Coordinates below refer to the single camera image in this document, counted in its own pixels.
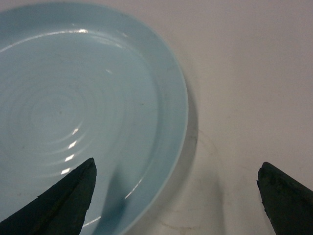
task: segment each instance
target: white surface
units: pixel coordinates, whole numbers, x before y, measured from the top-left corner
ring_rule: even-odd
[[[262,163],[313,188],[313,1],[90,2],[152,27],[189,86],[182,157],[128,235],[274,235],[256,186]]]

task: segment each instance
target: plate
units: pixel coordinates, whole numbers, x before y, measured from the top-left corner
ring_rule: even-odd
[[[0,22],[0,220],[93,157],[81,234],[125,233],[182,149],[188,99],[173,53],[100,5],[28,5]]]

